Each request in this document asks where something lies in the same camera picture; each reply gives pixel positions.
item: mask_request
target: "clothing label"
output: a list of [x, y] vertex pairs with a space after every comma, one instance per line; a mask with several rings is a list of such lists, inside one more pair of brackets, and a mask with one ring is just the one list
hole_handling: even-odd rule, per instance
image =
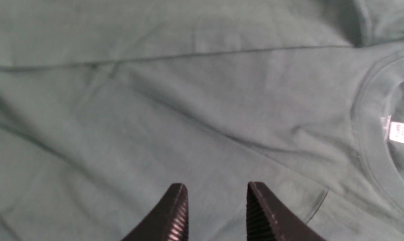
[[391, 122], [389, 139], [395, 142], [404, 143], [404, 123]]

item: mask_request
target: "white tag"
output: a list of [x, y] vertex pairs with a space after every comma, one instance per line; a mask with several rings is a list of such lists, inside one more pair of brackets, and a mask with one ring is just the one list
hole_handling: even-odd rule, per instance
[[404, 143], [404, 123], [391, 122], [389, 139], [395, 142]]

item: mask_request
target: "seam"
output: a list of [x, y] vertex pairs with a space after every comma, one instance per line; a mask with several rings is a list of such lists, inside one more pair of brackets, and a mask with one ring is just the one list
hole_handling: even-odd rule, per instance
[[122, 64], [128, 62], [146, 62], [157, 60], [168, 60], [176, 58], [191, 58], [191, 57], [203, 57], [203, 56], [216, 56], [216, 55], [235, 55], [240, 53], [253, 53], [253, 52], [271, 52], [276, 50], [290, 50], [290, 49], [353, 49], [354, 46], [300, 46], [300, 47], [285, 47], [285, 48], [266, 48], [266, 49], [243, 49], [229, 52], [207, 52], [207, 53], [188, 53], [178, 55], [164, 55], [157, 57], [136, 57], [125, 58], [119, 60], [104, 60], [104, 61], [86, 61], [68, 64], [52, 64], [52, 65], [28, 65], [28, 66], [2, 66], [0, 65], [0, 71], [3, 72], [17, 72], [17, 71], [34, 71], [34, 70], [50, 70], [54, 68], [72, 68], [81, 66], [93, 66], [104, 64]]
[[324, 200], [327, 197], [327, 194], [329, 193], [329, 189], [324, 189], [321, 194], [318, 196], [316, 205], [312, 208], [311, 211], [306, 215], [306, 217], [303, 219], [303, 222], [305, 224], [308, 224], [309, 221], [314, 217], [314, 215], [317, 213], [318, 209], [320, 209], [321, 205], [324, 203]]

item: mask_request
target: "t-shirt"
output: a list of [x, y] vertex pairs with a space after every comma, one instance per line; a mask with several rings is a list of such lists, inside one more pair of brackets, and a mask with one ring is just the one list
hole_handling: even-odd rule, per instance
[[404, 0], [0, 0], [0, 241], [127, 235], [171, 183], [245, 240], [261, 181], [326, 240], [404, 240]]

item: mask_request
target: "green t-shirt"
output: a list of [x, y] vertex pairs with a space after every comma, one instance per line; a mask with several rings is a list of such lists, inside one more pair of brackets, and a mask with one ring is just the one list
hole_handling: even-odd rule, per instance
[[404, 0], [0, 0], [0, 241], [120, 240], [171, 183], [245, 240], [265, 182], [327, 240], [404, 240]]

